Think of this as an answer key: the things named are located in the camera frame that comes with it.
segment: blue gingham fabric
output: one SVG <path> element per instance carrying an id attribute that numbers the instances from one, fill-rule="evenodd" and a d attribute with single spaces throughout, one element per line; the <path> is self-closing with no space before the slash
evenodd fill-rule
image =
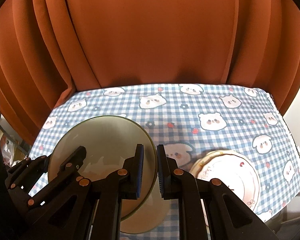
<path id="1" fill-rule="evenodd" d="M 150 84 L 76 93 L 51 112 L 30 157 L 50 155 L 67 131 L 100 115 L 127 117 L 140 124 L 155 145 L 179 147 L 183 156 L 169 157 L 187 171 L 212 150 L 232 149 L 246 156 L 260 176 L 260 201 L 254 210 L 260 216 L 274 216 L 300 191 L 300 157 L 271 96 L 240 86 Z M 47 183 L 43 174 L 30 194 Z M 153 230 L 121 233 L 121 238 L 179 239 L 177 202 L 172 201 L 165 220 Z"/>

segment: orange curtain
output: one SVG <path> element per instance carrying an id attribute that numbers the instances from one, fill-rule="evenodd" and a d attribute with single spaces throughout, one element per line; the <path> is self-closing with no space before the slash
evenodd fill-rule
<path id="1" fill-rule="evenodd" d="M 0 110 L 33 143 L 76 90 L 144 83 L 237 84 L 284 114 L 300 87 L 292 0 L 7 0 Z"/>

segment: cartoon bear face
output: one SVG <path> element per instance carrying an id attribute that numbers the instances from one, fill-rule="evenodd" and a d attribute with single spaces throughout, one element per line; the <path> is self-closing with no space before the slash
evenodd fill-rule
<path id="1" fill-rule="evenodd" d="M 146 97 L 140 97 L 140 108 L 142 109 L 150 109 L 158 106 L 163 106 L 167 101 L 164 97 L 162 97 L 159 93 L 155 95 L 149 95 Z"/>
<path id="2" fill-rule="evenodd" d="M 223 104 L 228 108 L 236 108 L 241 105 L 241 101 L 238 98 L 235 98 L 232 94 L 225 97 L 220 97 Z"/>
<path id="3" fill-rule="evenodd" d="M 105 88 L 104 96 L 117 97 L 123 94 L 125 91 L 123 88 Z"/>
<path id="4" fill-rule="evenodd" d="M 68 112 L 74 112 L 81 108 L 84 108 L 87 105 L 87 102 L 85 99 L 81 99 L 79 101 L 73 102 L 68 107 Z"/>
<path id="5" fill-rule="evenodd" d="M 227 126 L 220 113 L 199 114 L 200 125 L 204 130 L 218 131 Z"/>
<path id="6" fill-rule="evenodd" d="M 50 129 L 55 126 L 57 121 L 57 116 L 49 116 L 42 126 L 43 129 Z"/>
<path id="7" fill-rule="evenodd" d="M 190 145 L 184 143 L 167 144 L 164 146 L 164 150 L 167 157 L 176 160 L 178 167 L 190 162 L 191 156 L 189 152 L 193 151 Z"/>
<path id="8" fill-rule="evenodd" d="M 200 95 L 203 92 L 202 87 L 196 84 L 179 84 L 180 91 L 189 95 Z"/>
<path id="9" fill-rule="evenodd" d="M 253 139 L 252 147 L 256 148 L 260 154 L 268 153 L 272 148 L 271 140 L 272 138 L 268 135 L 259 135 Z"/>
<path id="10" fill-rule="evenodd" d="M 278 120 L 272 113 L 263 113 L 263 116 L 265 117 L 269 125 L 276 125 L 278 123 Z"/>
<path id="11" fill-rule="evenodd" d="M 286 179 L 288 184 L 290 184 L 293 175 L 295 174 L 295 169 L 291 161 L 288 161 L 283 169 L 283 177 Z"/>
<path id="12" fill-rule="evenodd" d="M 253 88 L 245 88 L 244 92 L 248 95 L 251 96 L 253 98 L 256 98 L 258 95 L 258 91 L 253 89 Z"/>
<path id="13" fill-rule="evenodd" d="M 261 213 L 257 216 L 265 223 L 272 218 L 272 210 L 269 209 L 267 212 Z"/>

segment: white plate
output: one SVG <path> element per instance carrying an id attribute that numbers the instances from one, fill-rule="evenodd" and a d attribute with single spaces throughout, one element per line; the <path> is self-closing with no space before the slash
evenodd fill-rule
<path id="1" fill-rule="evenodd" d="M 57 176 L 61 163 L 80 145 L 86 148 L 87 156 L 79 173 L 94 181 L 122 168 L 124 160 L 134 156 L 138 143 L 144 146 L 141 193 L 138 200 L 122 200 L 121 230 L 126 233 L 148 231 L 163 221 L 170 201 L 161 198 L 156 183 L 158 165 L 154 144 L 148 133 L 132 120 L 104 115 L 71 128 L 53 150 L 48 180 Z"/>
<path id="2" fill-rule="evenodd" d="M 254 165 L 235 151 L 210 152 L 193 165 L 190 173 L 206 181 L 213 178 L 221 179 L 251 210 L 258 206 L 260 177 Z"/>

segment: plate rim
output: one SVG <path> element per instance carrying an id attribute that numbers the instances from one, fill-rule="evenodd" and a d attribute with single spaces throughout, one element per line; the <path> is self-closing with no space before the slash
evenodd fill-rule
<path id="1" fill-rule="evenodd" d="M 254 164 L 253 162 L 251 162 L 246 156 L 244 156 L 243 154 L 240 154 L 234 150 L 229 150 L 229 149 L 223 149 L 223 150 L 215 150 L 215 151 L 211 151 L 211 152 L 208 152 L 206 154 L 205 157 L 203 158 L 200 158 L 198 159 L 194 164 L 193 166 L 191 167 L 190 169 L 190 173 L 195 177 L 197 178 L 198 177 L 198 174 L 199 172 L 202 170 L 202 168 L 207 165 L 212 159 L 214 159 L 215 157 L 220 157 L 220 156 L 223 156 L 223 155 L 235 155 L 239 158 L 243 158 L 245 159 L 246 161 L 249 162 L 250 166 L 253 168 L 256 176 L 257 176 L 257 180 L 258 180 L 258 185 L 259 185 L 259 192 L 258 192 L 258 198 L 257 198 L 257 201 L 256 201 L 256 205 L 254 206 L 254 208 L 252 209 L 252 211 L 254 211 L 257 206 L 259 205 L 259 202 L 260 202 L 260 199 L 261 199 L 261 191 L 262 191 L 262 188 L 261 188 L 261 179 L 260 179 L 260 176 L 259 176 L 259 173 L 258 171 L 256 170 L 256 168 L 254 167 Z M 200 163 L 204 163 L 204 165 L 200 165 L 201 168 L 199 171 L 197 171 L 196 167 L 200 164 Z"/>

